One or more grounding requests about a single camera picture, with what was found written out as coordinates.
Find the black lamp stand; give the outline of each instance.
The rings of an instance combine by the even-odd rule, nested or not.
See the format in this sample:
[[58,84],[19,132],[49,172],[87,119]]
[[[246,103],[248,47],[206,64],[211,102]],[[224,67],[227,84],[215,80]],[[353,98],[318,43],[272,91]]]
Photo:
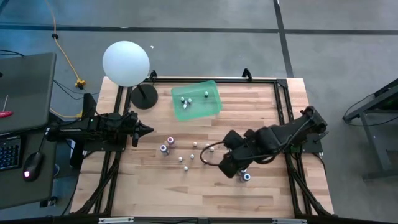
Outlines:
[[138,109],[149,109],[157,102],[157,91],[150,84],[137,85],[131,92],[131,102]]

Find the small bottle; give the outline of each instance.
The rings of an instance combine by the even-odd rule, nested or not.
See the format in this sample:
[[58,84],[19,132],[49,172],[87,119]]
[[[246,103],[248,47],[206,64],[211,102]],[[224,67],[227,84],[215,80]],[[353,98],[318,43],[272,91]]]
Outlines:
[[168,137],[167,138],[167,144],[169,144],[170,148],[174,148],[175,147],[174,138],[173,137]]
[[248,171],[248,170],[247,169],[239,170],[236,174],[237,175],[244,175],[246,173],[246,171]]
[[166,156],[169,154],[169,150],[167,149],[167,146],[161,145],[160,146],[160,151],[165,154]]
[[247,182],[247,181],[249,181],[250,180],[250,174],[243,174],[242,176],[241,176],[241,182]]

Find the red object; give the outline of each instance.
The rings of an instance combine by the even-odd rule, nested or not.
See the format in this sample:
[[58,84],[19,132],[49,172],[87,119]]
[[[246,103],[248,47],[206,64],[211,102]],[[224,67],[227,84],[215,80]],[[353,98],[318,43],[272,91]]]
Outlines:
[[8,116],[11,116],[12,114],[14,114],[14,112],[12,112],[12,111],[2,111],[2,112],[0,112],[0,118],[7,118]]

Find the keyboard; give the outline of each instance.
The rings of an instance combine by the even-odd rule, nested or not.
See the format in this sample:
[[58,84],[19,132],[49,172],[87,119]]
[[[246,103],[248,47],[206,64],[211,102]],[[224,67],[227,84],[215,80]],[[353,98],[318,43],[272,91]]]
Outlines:
[[0,171],[21,167],[21,138],[0,139]]

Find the concrete floor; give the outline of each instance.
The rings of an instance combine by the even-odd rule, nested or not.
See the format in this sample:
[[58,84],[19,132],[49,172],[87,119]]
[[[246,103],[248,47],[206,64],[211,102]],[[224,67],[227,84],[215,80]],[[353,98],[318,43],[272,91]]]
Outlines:
[[[69,0],[50,1],[59,24],[121,27],[278,28],[272,0]],[[397,30],[394,0],[280,0],[286,29]],[[43,0],[12,0],[0,11],[0,24],[52,23]],[[58,54],[55,79],[73,86],[75,77],[51,39],[50,31],[1,30],[0,49],[23,54]],[[104,50],[130,40],[149,55],[158,75],[286,77],[279,34],[181,32],[59,32],[59,42],[91,93],[100,89]],[[398,35],[287,35],[294,77],[304,78],[308,98],[328,122],[322,141],[335,213],[341,217],[398,221],[398,180],[363,182],[379,164],[364,130],[345,125],[345,110],[397,78]],[[82,101],[53,89],[52,107],[77,114]],[[54,194],[71,194],[59,179]],[[0,219],[59,215],[67,204],[37,209],[37,204],[0,210]],[[21,215],[21,209],[30,212]]]

